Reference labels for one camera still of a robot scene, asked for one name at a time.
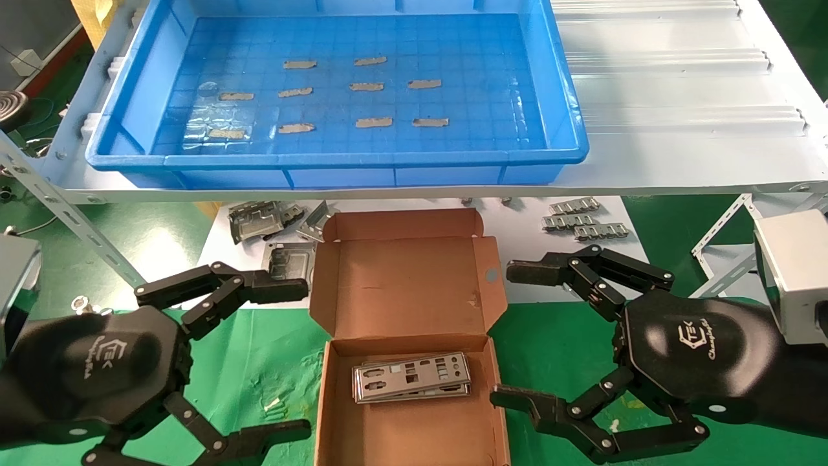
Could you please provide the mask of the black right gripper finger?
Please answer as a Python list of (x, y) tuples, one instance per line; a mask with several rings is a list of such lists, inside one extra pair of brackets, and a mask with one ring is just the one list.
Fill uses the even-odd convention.
[(507, 263), (507, 280), (545, 287), (565, 285), (606, 321), (618, 322), (626, 298), (610, 282), (641, 294), (654, 289), (669, 292), (674, 275), (631, 256), (592, 245), (571, 253), (547, 252), (538, 261), (512, 260)]
[(567, 439), (594, 464), (620, 463), (642, 458), (686, 453), (710, 436), (710, 431), (682, 403), (662, 403), (667, 425), (611, 432), (594, 421), (603, 409), (634, 387), (635, 373), (619, 366), (573, 401), (517, 386), (495, 384), (489, 401), (503, 409), (526, 413), (539, 434)]

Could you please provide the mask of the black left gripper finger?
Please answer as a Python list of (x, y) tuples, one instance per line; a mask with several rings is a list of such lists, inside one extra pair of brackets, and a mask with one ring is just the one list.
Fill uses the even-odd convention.
[[(246, 427), (222, 436), (180, 392), (172, 392), (163, 407), (204, 446), (192, 465), (261, 465), (269, 450), (281, 443), (308, 439), (311, 423), (307, 419), (282, 421), (259, 427)], [(125, 433), (115, 430), (83, 455), (83, 465), (157, 465), (156, 462), (127, 456), (122, 449), (128, 442)]]
[(190, 340), (199, 340), (243, 304), (293, 303), (307, 298), (309, 291), (304, 278), (277, 280), (265, 269), (239, 271), (217, 261), (142, 284), (134, 294), (138, 305), (159, 310), (201, 298), (183, 314), (180, 324)]

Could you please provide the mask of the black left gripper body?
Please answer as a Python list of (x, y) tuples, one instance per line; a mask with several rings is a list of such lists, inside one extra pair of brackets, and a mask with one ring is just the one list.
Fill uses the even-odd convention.
[(152, 307), (27, 322), (2, 367), (2, 447), (145, 436), (192, 364), (180, 325)]

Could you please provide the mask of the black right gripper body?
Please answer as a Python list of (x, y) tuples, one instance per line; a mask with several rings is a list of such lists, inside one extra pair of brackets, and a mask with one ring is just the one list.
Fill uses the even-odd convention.
[(790, 345), (768, 307), (653, 290), (621, 312), (618, 361), (630, 390), (664, 415), (693, 415), (824, 438), (826, 347)]

